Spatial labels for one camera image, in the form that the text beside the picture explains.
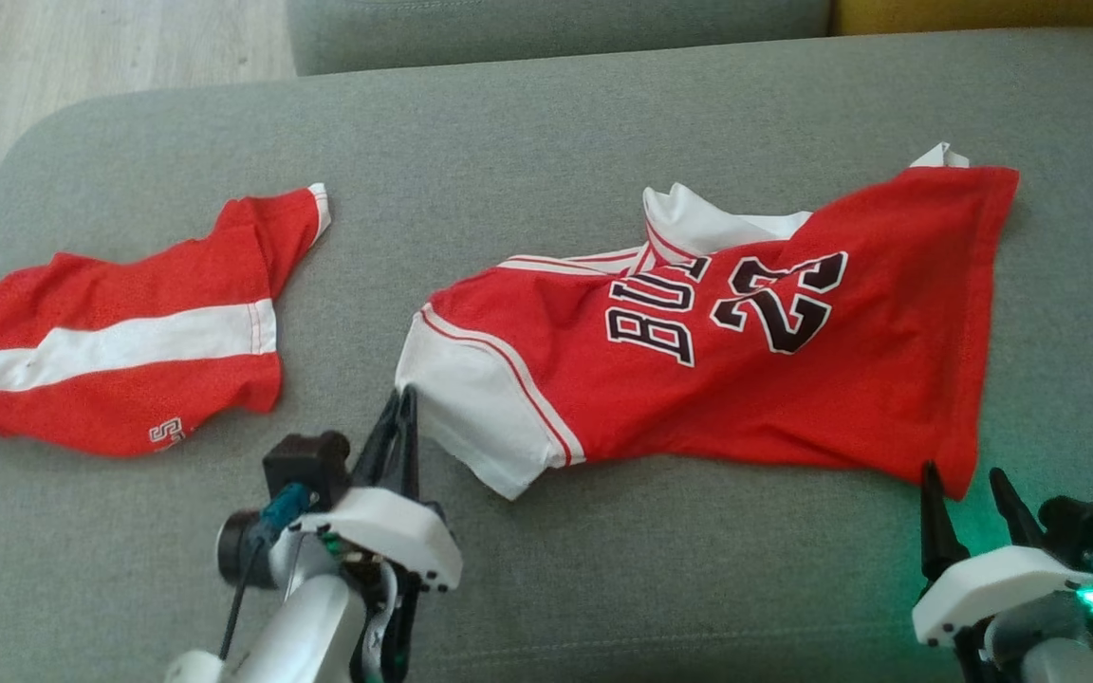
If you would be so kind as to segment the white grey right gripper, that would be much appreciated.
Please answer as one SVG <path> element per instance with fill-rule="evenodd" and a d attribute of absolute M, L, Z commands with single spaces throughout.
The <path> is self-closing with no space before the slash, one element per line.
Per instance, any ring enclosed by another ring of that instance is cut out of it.
<path fill-rule="evenodd" d="M 912 610 L 916 639 L 951 650 L 963 683 L 1093 683 L 1093 574 L 1041 550 L 1044 528 L 1002 468 L 989 484 L 1012 545 L 971 557 L 936 462 L 922 464 L 922 578 L 932 584 Z"/>

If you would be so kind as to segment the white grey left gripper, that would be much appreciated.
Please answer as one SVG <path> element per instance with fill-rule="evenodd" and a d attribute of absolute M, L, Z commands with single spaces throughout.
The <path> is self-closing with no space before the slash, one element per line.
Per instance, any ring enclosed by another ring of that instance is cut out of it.
<path fill-rule="evenodd" d="M 425 593 L 459 587 L 463 560 L 420 503 L 416 386 L 395 390 L 364 441 L 353 485 L 294 525 L 294 604 L 312 644 L 307 683 L 403 683 Z"/>

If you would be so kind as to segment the red white basketball jersey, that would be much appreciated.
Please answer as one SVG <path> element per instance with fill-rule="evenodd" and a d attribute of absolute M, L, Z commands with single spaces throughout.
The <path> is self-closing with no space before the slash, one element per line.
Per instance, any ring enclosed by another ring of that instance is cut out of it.
<path fill-rule="evenodd" d="M 431 294 L 395 384 L 507 501 L 550 470 L 657 454 L 910 484 L 933 462 L 959 501 L 1020 185 L 939 143 L 816 211 L 647 187 L 640 245 L 513 255 Z"/>

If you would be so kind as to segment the red shorts with white stripe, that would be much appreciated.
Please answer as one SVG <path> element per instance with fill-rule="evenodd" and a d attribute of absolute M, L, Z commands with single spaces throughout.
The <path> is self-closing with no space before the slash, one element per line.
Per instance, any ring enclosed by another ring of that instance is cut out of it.
<path fill-rule="evenodd" d="M 134 263 L 57 252 L 0 280 L 0 436 L 138 457 L 282 392 L 277 301 L 331 213 L 322 182 L 242 197 Z"/>

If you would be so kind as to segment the large grey sofa seat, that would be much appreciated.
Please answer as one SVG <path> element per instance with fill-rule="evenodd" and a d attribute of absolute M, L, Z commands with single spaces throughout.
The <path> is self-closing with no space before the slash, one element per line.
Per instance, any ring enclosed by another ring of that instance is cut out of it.
<path fill-rule="evenodd" d="M 1093 501 L 1093 30 L 842 36 L 138 92 L 36 122 L 0 164 L 0 278 L 61 250 L 134 261 L 239 195 L 324 182 L 333 222 L 279 298 L 272 414 L 108 461 L 0 438 L 0 683 L 161 683 L 224 635 L 215 537 L 289 433 L 363 441 L 431 291 L 517 252 L 640 242 L 640 191 L 814 211 L 947 141 L 1020 172 L 996 261 L 988 485 Z M 421 451 L 465 557 L 424 596 L 409 682 L 960 683 L 919 647 L 918 493 L 872 472 L 659 455 L 505 502 Z"/>

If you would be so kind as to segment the small grey sofa seat cushion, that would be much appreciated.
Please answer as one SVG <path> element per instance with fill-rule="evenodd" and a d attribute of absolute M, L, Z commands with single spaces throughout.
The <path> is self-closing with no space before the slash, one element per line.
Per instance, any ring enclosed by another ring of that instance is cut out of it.
<path fill-rule="evenodd" d="M 296 72 L 825 36 L 834 0 L 286 0 Z"/>

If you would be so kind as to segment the yellow sofa back cushion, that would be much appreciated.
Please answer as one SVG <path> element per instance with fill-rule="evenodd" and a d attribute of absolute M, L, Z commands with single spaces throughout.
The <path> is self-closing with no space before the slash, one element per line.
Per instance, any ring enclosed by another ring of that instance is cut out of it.
<path fill-rule="evenodd" d="M 831 0 L 834 36 L 990 28 L 1093 28 L 1093 0 Z"/>

